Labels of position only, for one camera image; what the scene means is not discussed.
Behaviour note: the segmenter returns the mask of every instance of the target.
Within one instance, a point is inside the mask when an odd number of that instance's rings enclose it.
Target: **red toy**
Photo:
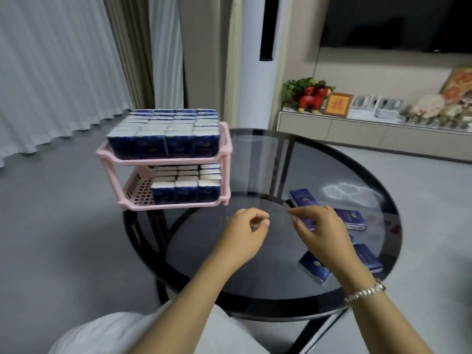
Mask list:
[[[298,111],[303,113],[307,106],[311,107],[311,112],[313,114],[318,113],[318,110],[321,108],[324,99],[331,93],[331,89],[328,86],[321,85],[316,87],[307,87],[305,88],[305,95],[298,102]]]

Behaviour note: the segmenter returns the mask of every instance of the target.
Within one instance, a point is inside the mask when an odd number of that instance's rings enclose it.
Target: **plastic container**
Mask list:
[[[97,149],[100,161],[103,165],[107,178],[111,184],[118,205],[123,211],[146,211],[166,208],[190,208],[190,207],[211,207],[218,206],[220,203],[227,205],[231,197],[229,188],[229,177],[231,167],[231,153],[233,145],[229,136],[229,129],[226,123],[220,122],[220,151],[213,158],[191,158],[191,159],[138,159],[122,160],[118,159],[110,148],[108,142],[105,142]],[[193,202],[176,203],[166,205],[155,205],[152,196],[153,179],[156,176],[157,169],[150,168],[149,165],[186,165],[186,164],[211,164],[219,162],[221,168],[221,195],[215,202]],[[124,166],[135,166],[125,185],[121,187],[114,164]]]

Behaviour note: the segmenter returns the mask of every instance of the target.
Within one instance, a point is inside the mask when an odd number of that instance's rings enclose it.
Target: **silver bracelet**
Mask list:
[[[386,286],[382,283],[382,281],[378,278],[376,278],[375,281],[377,282],[377,284],[374,287],[369,289],[363,289],[362,291],[358,291],[353,295],[344,298],[344,304],[349,305],[352,301],[355,301],[356,299],[367,297],[368,295],[374,295],[377,292],[385,292]]]

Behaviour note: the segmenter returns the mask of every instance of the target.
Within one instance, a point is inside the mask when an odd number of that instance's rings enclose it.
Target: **black tv screen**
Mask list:
[[[472,0],[330,0],[322,47],[472,53]]]

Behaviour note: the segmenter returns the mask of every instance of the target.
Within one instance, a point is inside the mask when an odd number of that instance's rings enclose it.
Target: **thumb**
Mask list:
[[[264,239],[265,236],[267,235],[269,224],[270,224],[269,219],[262,220],[259,226],[257,227],[256,231],[253,232],[253,234],[256,235],[257,237],[261,237],[262,239]]]
[[[292,216],[292,221],[294,223],[294,227],[298,233],[298,236],[300,236],[304,244],[309,244],[311,241],[313,241],[313,238],[314,238],[313,232],[311,232],[305,226],[302,220],[300,220],[298,217]]]

